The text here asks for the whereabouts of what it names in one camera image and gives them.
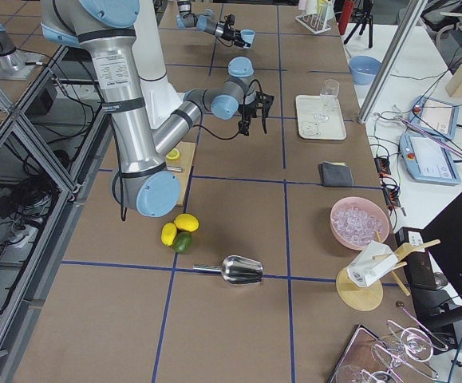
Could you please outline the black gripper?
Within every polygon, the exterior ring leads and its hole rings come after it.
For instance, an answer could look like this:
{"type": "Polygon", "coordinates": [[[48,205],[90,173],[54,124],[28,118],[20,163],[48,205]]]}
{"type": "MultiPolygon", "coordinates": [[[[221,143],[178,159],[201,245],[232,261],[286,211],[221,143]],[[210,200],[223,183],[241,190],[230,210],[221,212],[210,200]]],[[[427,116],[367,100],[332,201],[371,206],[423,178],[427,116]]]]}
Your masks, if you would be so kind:
{"type": "Polygon", "coordinates": [[[238,129],[240,134],[248,134],[251,120],[257,117],[255,103],[241,104],[238,108],[240,120],[238,129]]]}
{"type": "Polygon", "coordinates": [[[243,41],[240,37],[240,34],[243,32],[243,30],[234,29],[233,27],[229,28],[225,25],[221,25],[219,26],[219,28],[222,30],[219,34],[219,39],[223,41],[229,41],[231,45],[235,45],[240,48],[251,48],[251,44],[246,41],[243,41]]]}

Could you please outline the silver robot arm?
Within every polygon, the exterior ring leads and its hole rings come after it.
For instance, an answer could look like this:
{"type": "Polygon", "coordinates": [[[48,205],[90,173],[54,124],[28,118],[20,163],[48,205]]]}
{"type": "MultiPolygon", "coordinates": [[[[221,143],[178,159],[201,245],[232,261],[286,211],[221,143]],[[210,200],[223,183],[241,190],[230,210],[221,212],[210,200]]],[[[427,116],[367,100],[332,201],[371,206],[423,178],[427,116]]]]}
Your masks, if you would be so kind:
{"type": "Polygon", "coordinates": [[[121,210],[160,217],[180,197],[166,155],[204,113],[221,120],[240,113],[248,126],[259,105],[252,63],[236,57],[217,89],[179,97],[166,77],[151,1],[43,1],[41,27],[51,41],[87,51],[109,114],[118,169],[111,186],[121,210]]]}
{"type": "Polygon", "coordinates": [[[235,15],[228,14],[223,20],[218,20],[210,9],[196,14],[192,10],[191,1],[177,1],[178,15],[176,22],[179,28],[194,28],[210,34],[227,47],[237,46],[250,49],[255,39],[254,30],[239,30],[235,28],[235,15]]]}

